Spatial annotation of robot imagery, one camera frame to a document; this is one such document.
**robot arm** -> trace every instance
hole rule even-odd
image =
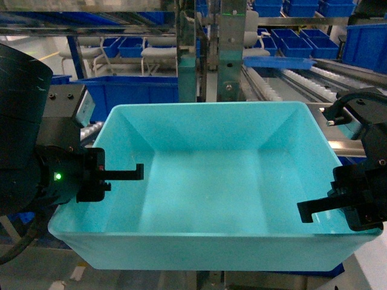
[[[354,231],[383,229],[387,221],[387,97],[367,88],[337,94],[337,101],[322,110],[328,126],[340,126],[351,139],[361,139],[367,159],[336,167],[328,197],[298,203],[302,222],[312,214],[341,208]]]

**floor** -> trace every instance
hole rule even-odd
[[[58,51],[67,45],[65,37],[28,37],[14,42],[8,42],[13,48],[23,51],[48,65],[54,74],[63,74],[60,65],[61,57]],[[85,68],[89,77],[93,74],[88,65]],[[114,65],[117,74],[127,76],[141,75],[139,64]],[[65,61],[65,74],[77,79],[72,61]],[[111,74],[107,66],[98,71],[98,76]],[[161,66],[155,76],[174,76],[173,66]],[[210,72],[207,76],[207,102],[216,101],[216,74]],[[0,239],[0,253],[9,246],[10,239]],[[29,247],[26,252],[10,263],[0,267],[0,289],[192,289],[189,283],[189,273],[184,271],[101,271],[87,266],[79,282],[70,279],[74,269],[81,265],[83,260],[73,251],[57,249],[61,247],[58,240],[47,243],[37,243],[36,247]],[[246,275],[233,273],[234,281],[246,281]],[[299,275],[281,276],[280,274],[260,274],[250,284],[266,289],[315,289],[324,284],[326,278],[311,278]],[[221,285],[207,283],[203,289],[222,289]]]

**green led light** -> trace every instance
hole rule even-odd
[[[62,175],[60,173],[54,173],[54,180],[60,180],[62,178]]]

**blue plastic crate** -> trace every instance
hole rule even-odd
[[[335,59],[339,52],[339,46],[328,38],[315,37],[308,39],[312,46],[312,57],[315,59]]]
[[[341,164],[300,102],[123,105],[94,146],[107,170],[145,166],[51,218],[96,269],[329,271],[382,233],[339,209],[301,222],[297,202],[326,197]]]
[[[121,57],[141,57],[141,52],[143,51],[143,39],[140,37],[127,37],[119,45],[119,51]]]
[[[288,0],[284,2],[284,12],[291,17],[313,17],[317,8],[317,4],[297,5]]]
[[[352,15],[355,4],[330,4],[325,1],[319,2],[318,12],[325,17],[348,17]]]
[[[267,29],[266,28],[259,28],[259,29],[257,29],[257,31],[256,31],[257,33],[258,33],[258,35],[261,35],[262,34],[262,32],[267,32],[268,33],[268,31],[267,31]]]
[[[91,121],[105,121],[117,105],[179,101],[176,77],[104,76],[75,83],[86,85],[96,103]]]
[[[292,29],[272,29],[272,38],[278,48],[282,48],[282,45],[284,44],[281,39],[288,37],[299,38],[299,36]]]
[[[289,0],[293,5],[318,5],[319,0]]]
[[[329,4],[353,4],[353,0],[325,0]]]
[[[310,69],[315,63],[312,59],[298,57],[248,56],[243,58],[243,64],[248,68]]]
[[[307,59],[313,51],[308,42],[300,37],[283,38],[282,42],[284,44],[281,47],[281,51],[287,57],[302,57]]]
[[[278,48],[274,43],[274,40],[271,37],[263,37],[262,41],[264,42],[265,50],[267,50],[271,56],[275,56]],[[254,47],[262,47],[261,42],[257,41]]]
[[[387,73],[387,24],[347,27],[343,63]]]
[[[308,39],[310,37],[329,38],[329,35],[325,34],[320,29],[301,29],[300,37],[305,38],[305,39]]]
[[[282,5],[264,5],[253,3],[254,11],[257,11],[259,17],[279,17],[281,15]]]
[[[138,12],[138,14],[152,21],[155,24],[158,24],[158,25],[164,24],[164,12],[162,11]]]
[[[70,83],[70,78],[72,76],[65,75],[65,74],[55,74],[53,75],[53,78],[51,79],[52,85],[67,85]]]
[[[255,0],[256,5],[281,6],[282,0]]]
[[[119,53],[119,45],[122,41],[122,37],[106,38],[103,41],[103,50],[105,51],[106,56],[109,58],[116,57],[116,55]]]

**plastic bin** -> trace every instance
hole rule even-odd
[[[336,59],[339,46],[328,38],[312,37],[308,39],[312,46],[312,57],[315,59]]]
[[[330,271],[382,232],[351,231],[340,210],[301,222],[297,202],[326,197],[340,165],[303,103],[123,105],[94,146],[107,170],[145,165],[51,218],[97,269]]]
[[[141,57],[143,39],[140,37],[126,38],[120,45],[119,51],[121,57]]]
[[[300,30],[300,37],[302,37],[304,39],[308,39],[311,37],[313,37],[313,38],[322,37],[322,38],[329,39],[329,35],[325,34],[320,29],[301,29]]]
[[[66,75],[66,74],[55,74],[53,75],[53,78],[51,79],[52,85],[67,85],[70,83],[70,78],[72,76]]]
[[[267,50],[271,56],[275,56],[277,52],[277,46],[274,43],[274,40],[271,37],[263,37],[262,41],[265,45],[265,50]],[[261,42],[257,41],[254,47],[262,47]]]
[[[278,48],[282,48],[283,42],[282,38],[295,37],[299,36],[292,29],[272,29],[272,38]]]
[[[282,0],[255,0],[256,5],[276,5],[281,6]]]
[[[298,57],[248,56],[243,64],[248,68],[310,69],[316,62]]]
[[[152,21],[155,24],[164,24],[164,12],[163,11],[152,11],[152,12],[138,12],[139,15]]]
[[[387,24],[347,27],[343,63],[387,74]]]
[[[119,53],[119,45],[123,41],[122,37],[119,38],[106,38],[103,41],[103,50],[106,53],[106,56],[109,58],[116,57]]]
[[[319,0],[289,0],[294,5],[318,5]]]
[[[96,103],[91,121],[105,121],[117,105],[179,102],[176,77],[104,76],[74,83],[85,84]]]
[[[317,8],[317,4],[297,5],[288,0],[284,2],[284,12],[291,17],[313,17]]]
[[[253,3],[254,11],[257,11],[259,17],[279,17],[281,15],[282,5],[266,5]]]
[[[318,12],[325,17],[348,17],[352,15],[355,4],[330,4],[325,1],[319,2]]]
[[[302,57],[307,59],[313,51],[308,42],[300,37],[283,38],[282,42],[281,51],[287,57]]]

